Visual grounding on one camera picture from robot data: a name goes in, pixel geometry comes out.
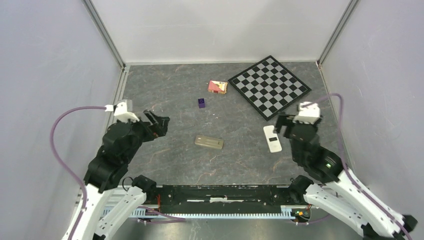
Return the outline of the red and white remote control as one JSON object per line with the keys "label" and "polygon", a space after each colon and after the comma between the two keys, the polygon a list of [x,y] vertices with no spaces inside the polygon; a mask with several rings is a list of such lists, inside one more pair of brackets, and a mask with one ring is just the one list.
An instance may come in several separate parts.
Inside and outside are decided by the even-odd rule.
{"label": "red and white remote control", "polygon": [[278,134],[274,132],[275,127],[273,125],[267,125],[263,127],[263,132],[266,138],[268,149],[271,153],[281,152],[282,145],[279,140]]}

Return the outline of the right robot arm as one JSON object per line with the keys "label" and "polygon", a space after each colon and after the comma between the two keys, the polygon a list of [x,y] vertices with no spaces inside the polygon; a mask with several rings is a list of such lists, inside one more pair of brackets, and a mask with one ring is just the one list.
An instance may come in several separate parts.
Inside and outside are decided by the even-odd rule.
{"label": "right robot arm", "polygon": [[289,199],[309,204],[344,222],[364,240],[410,240],[418,221],[379,200],[354,176],[341,158],[320,145],[319,121],[313,124],[280,113],[274,131],[285,127],[292,159],[309,177],[299,175],[289,186]]}

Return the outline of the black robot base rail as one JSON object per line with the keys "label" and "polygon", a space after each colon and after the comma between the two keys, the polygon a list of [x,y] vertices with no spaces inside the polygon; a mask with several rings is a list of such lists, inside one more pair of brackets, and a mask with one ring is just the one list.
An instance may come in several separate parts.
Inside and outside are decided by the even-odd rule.
{"label": "black robot base rail", "polygon": [[146,187],[146,216],[178,218],[287,218],[306,223],[312,205],[287,185],[157,185],[140,175],[131,187]]}

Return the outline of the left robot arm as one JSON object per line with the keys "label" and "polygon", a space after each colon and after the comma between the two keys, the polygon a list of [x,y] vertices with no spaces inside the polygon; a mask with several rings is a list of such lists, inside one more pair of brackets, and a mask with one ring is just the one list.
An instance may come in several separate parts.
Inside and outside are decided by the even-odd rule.
{"label": "left robot arm", "polygon": [[138,206],[156,200],[156,183],[140,175],[115,207],[105,217],[101,216],[142,144],[164,137],[168,131],[169,117],[157,116],[150,110],[143,113],[147,121],[129,112],[107,128],[82,179],[79,212],[73,216],[63,239],[109,240]]}

